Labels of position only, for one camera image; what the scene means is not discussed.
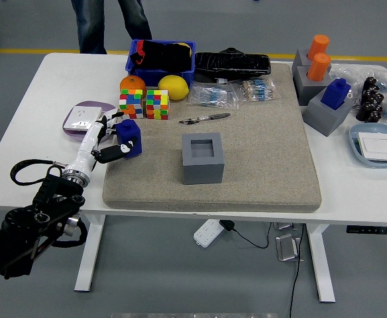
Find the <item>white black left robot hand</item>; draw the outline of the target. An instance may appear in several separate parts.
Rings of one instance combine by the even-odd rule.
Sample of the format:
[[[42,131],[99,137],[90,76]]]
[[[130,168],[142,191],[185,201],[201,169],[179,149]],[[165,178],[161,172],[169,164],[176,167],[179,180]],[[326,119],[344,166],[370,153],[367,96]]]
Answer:
[[[132,119],[117,123],[116,120],[122,116],[122,112],[109,111],[90,126],[76,159],[64,168],[65,177],[88,179],[97,162],[107,164],[142,152],[140,128]],[[99,143],[110,134],[117,135],[117,144],[100,150]]]

